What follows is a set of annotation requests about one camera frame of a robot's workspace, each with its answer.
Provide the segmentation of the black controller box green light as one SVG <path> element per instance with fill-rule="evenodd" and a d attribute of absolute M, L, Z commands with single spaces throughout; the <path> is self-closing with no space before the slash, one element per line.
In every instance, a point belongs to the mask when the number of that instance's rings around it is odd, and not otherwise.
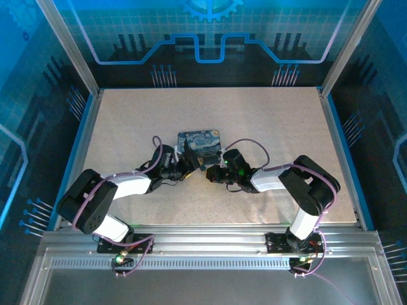
<path fill-rule="evenodd" d="M 128 257 L 128 251 L 123 250 L 112 259 L 111 267 L 118 268 L 121 266 L 127 266 L 133 263 L 133 261 L 133 258 Z"/>
<path fill-rule="evenodd" d="M 295 257 L 289 259 L 289 266 L 291 269 L 298 271 L 299 269 L 304 269 L 305 272 L 311 270 L 311 265 L 314 260 L 318 258 L 318 254 L 310 254 L 306 257 Z"/>

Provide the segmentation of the aluminium mounting rail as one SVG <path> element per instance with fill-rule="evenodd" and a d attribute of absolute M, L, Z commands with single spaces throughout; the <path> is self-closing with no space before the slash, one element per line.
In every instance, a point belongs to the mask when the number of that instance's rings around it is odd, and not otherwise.
<path fill-rule="evenodd" d="M 254 256 L 266 255 L 266 233 L 284 233 L 286 228 L 283 224 L 160 224 L 136 226 L 134 231 L 155 235 L 155 256 Z M 384 253 L 375 231 L 363 231 L 355 224 L 326 224 L 320 229 L 329 257 Z M 95 256 L 96 248 L 90 235 L 65 227 L 46 232 L 38 250 L 61 256 Z"/>

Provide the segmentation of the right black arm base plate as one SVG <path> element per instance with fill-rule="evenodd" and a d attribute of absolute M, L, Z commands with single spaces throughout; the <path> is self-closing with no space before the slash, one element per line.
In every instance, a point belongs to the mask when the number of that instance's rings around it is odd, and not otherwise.
<path fill-rule="evenodd" d="M 324 250 L 322 238 L 318 233 L 309 234 L 304 240 L 294 234 L 266 233 L 265 245 L 268 254 L 321 254 Z"/>

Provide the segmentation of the aluminium table side rail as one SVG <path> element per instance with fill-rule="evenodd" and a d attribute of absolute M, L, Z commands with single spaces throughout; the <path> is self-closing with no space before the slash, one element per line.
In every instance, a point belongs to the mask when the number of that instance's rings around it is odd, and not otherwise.
<path fill-rule="evenodd" d="M 83 170 L 103 93 L 104 90 L 100 90 L 98 95 L 89 96 L 88 102 L 86 103 L 86 107 L 72 145 L 66 170 L 62 178 L 55 206 L 48 223 L 48 231 L 55 231 L 59 228 L 61 217 L 57 214 L 57 204 Z"/>
<path fill-rule="evenodd" d="M 346 202 L 348 203 L 347 210 L 350 211 L 352 216 L 352 220 L 346 221 L 346 223 L 352 224 L 362 231 L 369 231 L 373 227 L 371 216 L 342 130 L 338 112 L 332 98 L 329 95 L 324 96 L 322 94 L 322 87 L 318 86 L 316 90 L 335 149 L 335 156 L 339 166 L 339 174 L 336 175 L 336 179 L 341 185 L 339 198 L 333 207 L 329 208 L 326 215 L 333 217 L 339 214 Z"/>

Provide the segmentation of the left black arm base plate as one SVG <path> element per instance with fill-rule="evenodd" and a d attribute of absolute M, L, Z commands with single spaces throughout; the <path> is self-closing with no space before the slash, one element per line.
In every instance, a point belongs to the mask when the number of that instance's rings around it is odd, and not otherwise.
<path fill-rule="evenodd" d="M 121 242 L 122 243 L 134 243 L 149 237 L 150 234 L 128 234 Z M 129 254 L 143 254 L 147 249 L 149 240 L 144 241 L 136 246 L 131 247 L 120 247 L 118 245 L 112 244 L 102 238 L 99 238 L 97 245 L 97 253 L 99 254 L 118 254 L 125 250 Z"/>

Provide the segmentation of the aluminium frame post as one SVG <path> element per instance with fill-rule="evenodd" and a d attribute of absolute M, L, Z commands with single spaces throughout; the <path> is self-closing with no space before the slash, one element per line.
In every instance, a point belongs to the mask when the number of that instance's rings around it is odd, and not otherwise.
<path fill-rule="evenodd" d="M 327 98 L 327 96 L 330 94 L 348 61 L 350 60 L 353 52 L 359 45 L 364 33 L 366 32 L 366 29 L 370 25 L 381 3 L 382 0 L 366 0 L 363 9 L 358 15 L 355 24 L 345 41 L 345 44 L 340 50 L 322 84 L 321 89 L 319 90 L 320 98 Z"/>
<path fill-rule="evenodd" d="M 100 88 L 53 0 L 35 0 L 86 88 L 98 97 Z"/>

